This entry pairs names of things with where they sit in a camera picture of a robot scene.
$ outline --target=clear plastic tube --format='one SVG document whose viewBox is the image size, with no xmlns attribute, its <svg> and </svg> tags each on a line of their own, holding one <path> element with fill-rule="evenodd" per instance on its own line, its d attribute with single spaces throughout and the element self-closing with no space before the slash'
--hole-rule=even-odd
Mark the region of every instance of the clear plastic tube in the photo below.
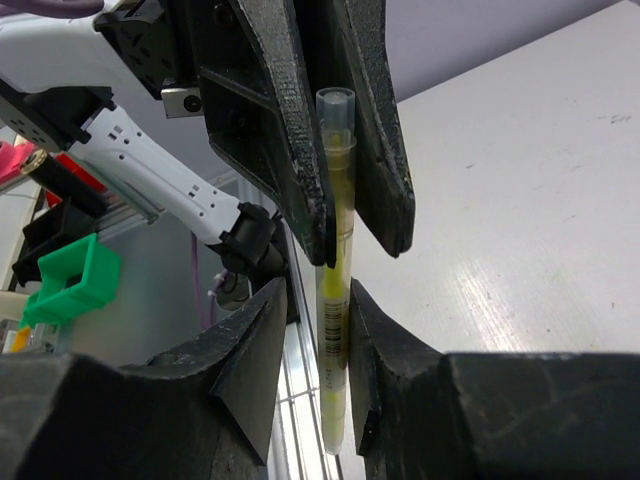
<svg viewBox="0 0 640 480">
<path fill-rule="evenodd" d="M 322 436 L 326 452 L 332 455 L 337 455 L 342 447 L 346 410 L 355 210 L 355 102 L 355 93 L 342 88 L 321 90 L 316 98 L 335 199 L 338 246 L 335 268 L 325 265 L 316 270 Z"/>
</svg>

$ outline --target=barcode label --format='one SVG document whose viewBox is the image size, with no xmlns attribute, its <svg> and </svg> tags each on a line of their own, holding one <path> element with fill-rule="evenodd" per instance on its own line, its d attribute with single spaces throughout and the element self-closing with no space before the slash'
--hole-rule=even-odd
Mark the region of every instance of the barcode label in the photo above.
<svg viewBox="0 0 640 480">
<path fill-rule="evenodd" d="M 343 355 L 343 328 L 347 314 L 347 300 L 324 301 L 324 341 L 327 357 L 336 358 Z"/>
</svg>

